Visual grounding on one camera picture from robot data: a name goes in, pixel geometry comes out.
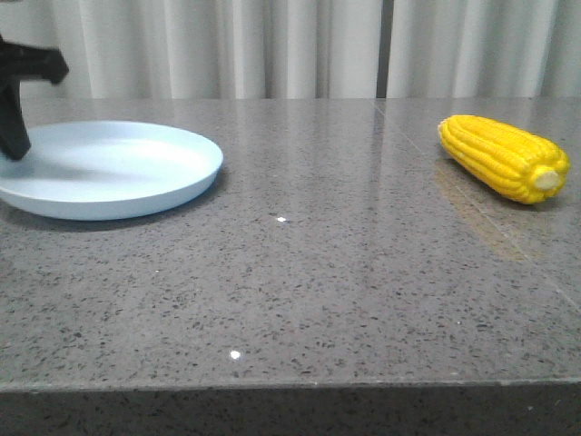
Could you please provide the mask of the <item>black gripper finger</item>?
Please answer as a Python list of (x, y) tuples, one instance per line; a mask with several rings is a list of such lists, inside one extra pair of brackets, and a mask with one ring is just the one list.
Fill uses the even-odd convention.
[(20, 88), (23, 81), (60, 84), (69, 67), (58, 48), (36, 47), (1, 38), (1, 153), (22, 160), (31, 148), (22, 114)]

